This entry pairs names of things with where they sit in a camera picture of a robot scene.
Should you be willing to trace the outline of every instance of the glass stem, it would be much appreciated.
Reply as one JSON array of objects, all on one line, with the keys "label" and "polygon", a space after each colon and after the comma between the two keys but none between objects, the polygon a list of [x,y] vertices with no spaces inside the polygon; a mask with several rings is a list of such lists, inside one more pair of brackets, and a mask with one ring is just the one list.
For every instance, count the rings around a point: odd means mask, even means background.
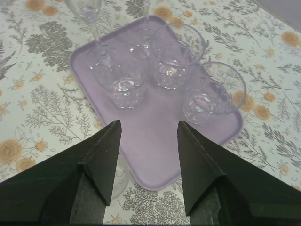
[{"label": "glass stem", "polygon": [[150,38],[150,35],[149,35],[149,16],[150,16],[150,6],[151,6],[151,0],[145,0],[145,3],[144,3],[144,15],[145,15],[145,18],[146,18],[146,31],[144,33],[144,39],[145,40],[148,40]]},{"label": "glass stem", "polygon": [[92,32],[93,38],[95,40],[96,46],[99,48],[100,56],[102,57],[102,59],[107,59],[109,56],[108,56],[108,53],[105,51],[105,49],[102,47],[102,43],[99,39],[99,35],[97,32],[96,23],[90,24],[90,28],[91,28],[91,32]]}]

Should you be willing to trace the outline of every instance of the wine glass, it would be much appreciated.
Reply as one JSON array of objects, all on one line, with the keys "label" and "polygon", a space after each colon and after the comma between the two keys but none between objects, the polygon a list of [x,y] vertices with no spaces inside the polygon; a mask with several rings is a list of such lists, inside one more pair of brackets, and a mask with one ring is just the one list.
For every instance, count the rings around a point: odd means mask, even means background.
[{"label": "wine glass", "polygon": [[144,0],[144,15],[146,19],[146,27],[134,32],[129,39],[131,52],[138,59],[150,58],[150,39],[154,30],[149,28],[151,0]]},{"label": "wine glass", "polygon": [[64,0],[68,8],[77,18],[83,20],[91,29],[95,40],[95,47],[87,55],[87,64],[90,69],[110,66],[112,61],[119,58],[116,50],[103,45],[97,32],[97,19],[101,11],[103,0]]},{"label": "wine glass", "polygon": [[127,162],[124,160],[122,155],[119,154],[117,159],[111,200],[118,198],[125,191],[129,182],[129,178],[130,171],[127,166]]}]

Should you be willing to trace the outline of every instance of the champagne flute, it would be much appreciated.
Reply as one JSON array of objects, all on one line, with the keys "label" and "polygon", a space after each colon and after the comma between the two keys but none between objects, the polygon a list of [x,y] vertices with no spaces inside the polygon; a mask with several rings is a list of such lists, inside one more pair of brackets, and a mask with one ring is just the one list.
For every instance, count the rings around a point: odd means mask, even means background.
[{"label": "champagne flute", "polygon": [[95,40],[95,47],[87,55],[87,64],[90,69],[110,66],[112,61],[118,60],[116,50],[108,45],[103,45],[97,32],[97,19],[101,11],[103,0],[64,0],[68,8],[77,18],[83,20],[91,29]]},{"label": "champagne flute", "polygon": [[151,55],[150,39],[155,31],[149,28],[150,6],[151,0],[144,0],[144,15],[146,19],[146,28],[134,32],[129,39],[129,43],[131,44],[130,50],[133,53],[133,56],[138,59],[147,59],[150,58]]}]

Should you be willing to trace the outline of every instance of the glass base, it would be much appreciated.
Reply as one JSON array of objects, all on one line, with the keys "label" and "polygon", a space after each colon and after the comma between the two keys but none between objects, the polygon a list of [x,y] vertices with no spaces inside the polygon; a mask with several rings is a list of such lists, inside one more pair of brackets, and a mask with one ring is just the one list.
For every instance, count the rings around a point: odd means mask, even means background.
[{"label": "glass base", "polygon": [[124,158],[119,154],[114,178],[111,200],[118,198],[127,188],[130,178],[130,171]]},{"label": "glass base", "polygon": [[[101,48],[94,47],[88,52],[87,64],[91,70],[97,68],[101,69],[102,67],[110,66],[113,61],[119,60],[119,55],[113,47],[102,45]],[[103,51],[106,52],[105,57],[101,55]]]},{"label": "glass base", "polygon": [[138,59],[150,59],[151,49],[150,41],[151,37],[154,34],[154,30],[151,29],[141,29],[134,32],[129,42],[131,44],[131,52],[133,56]]}]

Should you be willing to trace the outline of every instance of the black plastic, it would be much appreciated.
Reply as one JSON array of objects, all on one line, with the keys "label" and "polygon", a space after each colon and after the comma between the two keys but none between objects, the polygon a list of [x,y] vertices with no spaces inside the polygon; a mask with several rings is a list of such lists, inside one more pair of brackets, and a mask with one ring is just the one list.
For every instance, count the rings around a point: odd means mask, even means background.
[{"label": "black plastic", "polygon": [[111,202],[120,121],[0,184],[0,224],[103,223]]},{"label": "black plastic", "polygon": [[192,225],[301,225],[301,192],[178,126],[186,215]]}]

